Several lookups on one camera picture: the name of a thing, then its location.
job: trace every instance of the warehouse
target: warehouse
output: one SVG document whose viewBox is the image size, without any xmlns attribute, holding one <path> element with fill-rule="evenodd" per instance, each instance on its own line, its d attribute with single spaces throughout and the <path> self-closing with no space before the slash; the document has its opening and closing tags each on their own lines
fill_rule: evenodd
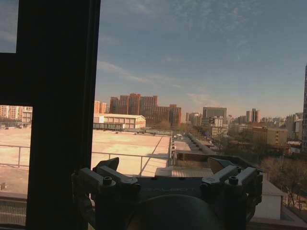
<svg viewBox="0 0 307 230">
<path fill-rule="evenodd" d="M 123 124 L 124 128 L 144 128 L 146 119 L 142 115 L 97 114 L 94 115 L 94 123 Z"/>
</svg>

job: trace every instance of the black window frame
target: black window frame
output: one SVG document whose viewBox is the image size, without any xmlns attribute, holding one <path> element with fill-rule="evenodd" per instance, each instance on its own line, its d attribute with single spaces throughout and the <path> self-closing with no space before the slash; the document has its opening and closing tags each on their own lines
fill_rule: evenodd
<svg viewBox="0 0 307 230">
<path fill-rule="evenodd" d="M 33 107 L 25 229 L 87 227 L 71 174 L 91 166 L 100 0 L 19 0 L 16 53 L 0 53 L 0 104 Z"/>
</svg>

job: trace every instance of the blue sky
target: blue sky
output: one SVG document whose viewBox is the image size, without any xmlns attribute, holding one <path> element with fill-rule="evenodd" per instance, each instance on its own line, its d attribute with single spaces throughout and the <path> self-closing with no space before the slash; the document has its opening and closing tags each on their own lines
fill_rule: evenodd
<svg viewBox="0 0 307 230">
<path fill-rule="evenodd" d="M 15 5 L 0 3 L 0 51 L 15 47 Z M 158 95 L 183 118 L 203 106 L 302 112 L 306 9 L 306 0 L 102 0 L 95 98 Z"/>
</svg>

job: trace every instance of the window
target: window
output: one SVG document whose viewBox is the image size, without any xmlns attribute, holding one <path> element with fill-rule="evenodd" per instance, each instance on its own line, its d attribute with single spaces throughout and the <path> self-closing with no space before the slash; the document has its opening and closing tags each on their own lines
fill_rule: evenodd
<svg viewBox="0 0 307 230">
<path fill-rule="evenodd" d="M 18 0 L 0 1 L 0 53 L 15 53 Z"/>
<path fill-rule="evenodd" d="M 25 226 L 32 107 L 0 105 L 0 111 L 0 224 Z"/>
</svg>

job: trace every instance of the fence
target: fence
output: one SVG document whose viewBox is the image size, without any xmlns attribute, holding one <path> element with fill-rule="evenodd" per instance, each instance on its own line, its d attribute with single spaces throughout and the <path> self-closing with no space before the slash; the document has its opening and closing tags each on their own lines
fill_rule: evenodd
<svg viewBox="0 0 307 230">
<path fill-rule="evenodd" d="M 151 154 L 151 155 L 147 155 L 147 156 L 140 156 L 140 155 L 131 155 L 131 154 L 121 154 L 121 153 L 107 153 L 107 152 L 92 152 L 92 154 L 105 154 L 105 155 L 108 155 L 109 159 L 111 159 L 111 156 L 114 155 L 114 156 L 127 156 L 127 157 L 139 157 L 141 158 L 141 163 L 140 163 L 140 173 L 139 173 L 139 176 L 142 175 L 142 171 L 144 170 L 145 166 L 143 167 L 143 158 L 154 158 L 154 159 L 163 159 L 163 160 L 166 160 L 166 166 L 169 165 L 169 162 L 170 162 L 170 158 L 169 158 L 169 155 L 168 157 L 157 157 L 155 156 L 154 154 Z"/>
<path fill-rule="evenodd" d="M 0 147 L 18 148 L 18 162 L 16 164 L 0 162 L 0 165 L 17 166 L 18 168 L 20 168 L 20 167 L 29 167 L 29 165 L 20 164 L 20 161 L 21 161 L 20 159 L 21 159 L 21 153 L 22 153 L 21 150 L 22 150 L 22 148 L 29 149 L 30 147 L 27 147 L 27 146 L 14 146 L 14 145 L 0 145 Z M 170 150 L 168 152 L 168 156 L 167 157 L 158 157 L 158 156 L 155 156 L 154 154 L 147 155 L 147 156 L 140 156 L 140 155 L 132 155 L 132 154 L 107 153 L 107 152 L 92 152 L 92 154 L 105 154 L 105 155 L 108 155 L 109 159 L 111 158 L 112 155 L 113 156 L 139 157 L 141 159 L 139 175 L 142 175 L 142 171 L 143 171 L 143 168 L 142 168 L 143 158 L 154 158 L 154 159 L 167 160 L 167 164 L 166 164 L 167 166 L 169 166 L 170 158 L 171 158 Z"/>
<path fill-rule="evenodd" d="M 17 164 L 0 162 L 0 165 L 17 166 L 18 168 L 20 168 L 20 167 L 29 167 L 29 165 L 20 164 L 20 157 L 21 157 L 21 149 L 22 148 L 29 149 L 30 147 L 28 147 L 28 146 L 15 146 L 15 145 L 0 145 L 0 147 L 18 148 L 18 162 L 17 162 Z"/>
</svg>

